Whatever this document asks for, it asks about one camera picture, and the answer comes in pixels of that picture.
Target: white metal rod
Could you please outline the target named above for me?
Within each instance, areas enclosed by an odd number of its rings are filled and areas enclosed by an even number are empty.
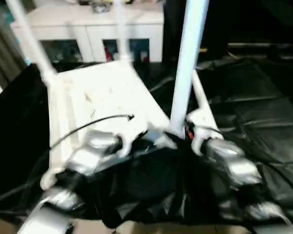
[[[209,0],[187,0],[182,32],[170,129],[184,138],[183,123],[187,114],[192,72],[197,63]]]
[[[114,10],[116,14],[116,22],[117,22],[117,32],[118,32],[118,52],[120,55],[120,59],[122,60],[130,60],[129,53],[129,41],[127,40],[127,27],[126,27],[126,12],[124,8],[123,0],[115,0],[114,1]]]
[[[20,0],[7,0],[6,1],[15,20],[18,21],[19,26],[24,31],[25,38],[28,42],[28,46],[34,52],[36,57],[37,66],[43,78],[45,74],[55,73],[55,69],[52,67],[48,56],[46,55],[42,45],[36,40],[27,20],[25,10],[20,3]]]

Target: white cabinet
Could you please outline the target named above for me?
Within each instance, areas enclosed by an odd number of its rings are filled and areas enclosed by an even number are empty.
[[[141,3],[126,5],[125,15],[129,39],[147,39],[149,60],[162,60],[164,14],[162,5]],[[35,37],[46,40],[76,40],[84,62],[106,61],[104,40],[118,38],[113,8],[110,12],[95,14],[89,6],[69,4],[43,5],[27,15]],[[22,29],[17,21],[11,24],[24,56],[35,62]]]

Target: black cloth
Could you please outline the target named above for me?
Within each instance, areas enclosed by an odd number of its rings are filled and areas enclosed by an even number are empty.
[[[58,64],[56,68],[63,71],[78,65]],[[162,64],[134,67],[170,116],[175,69]],[[199,75],[218,127],[257,164],[273,199],[293,221],[293,63],[240,60],[224,66],[212,64]],[[195,108],[192,95],[188,111]],[[31,65],[0,95],[1,218],[26,215],[40,195],[39,179],[49,163],[48,158],[41,159],[48,149],[48,135],[46,88]],[[37,161],[41,169],[25,185]],[[137,189],[139,183],[133,180],[141,174],[145,180]],[[81,213],[80,217],[103,218],[110,227],[128,219],[243,225],[230,190],[188,148],[155,151],[135,164],[109,170],[104,179],[101,212]]]

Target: floor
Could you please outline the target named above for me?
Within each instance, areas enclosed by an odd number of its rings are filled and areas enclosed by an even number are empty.
[[[100,221],[77,220],[74,234],[111,234],[114,230],[108,229]],[[117,228],[118,234],[246,234],[242,227],[225,226],[184,226],[177,224],[144,225],[141,223],[126,222]]]

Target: black cable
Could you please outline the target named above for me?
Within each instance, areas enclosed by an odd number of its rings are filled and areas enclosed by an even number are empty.
[[[104,117],[104,118],[100,118],[100,119],[97,119],[97,120],[94,120],[94,121],[91,121],[79,128],[76,128],[75,130],[67,133],[66,135],[64,135],[62,138],[60,138],[59,140],[57,140],[49,149],[47,149],[46,151],[44,151],[41,155],[41,157],[38,159],[38,161],[35,163],[32,171],[30,172],[29,176],[28,176],[28,179],[27,179],[27,182],[25,184],[25,188],[24,188],[24,192],[23,192],[23,195],[21,197],[21,200],[20,200],[20,206],[23,205],[27,200],[28,200],[28,196],[29,196],[29,192],[27,191],[30,191],[28,190],[28,186],[30,184],[30,180],[31,178],[35,175],[35,173],[37,172],[37,170],[39,169],[39,165],[41,163],[41,161],[43,159],[45,159],[47,156],[49,156],[49,152],[51,150],[53,150],[55,147],[57,147],[62,141],[64,141],[66,138],[68,138],[69,136],[71,136],[72,134],[78,132],[79,130],[85,128],[85,127],[88,127],[92,124],[95,124],[95,123],[98,123],[98,122],[101,122],[101,121],[104,121],[104,120],[107,120],[107,119],[110,119],[110,118],[119,118],[119,117],[126,117],[128,118],[128,121],[130,121],[131,119],[134,118],[134,115],[114,115],[114,116],[109,116],[109,117]]]

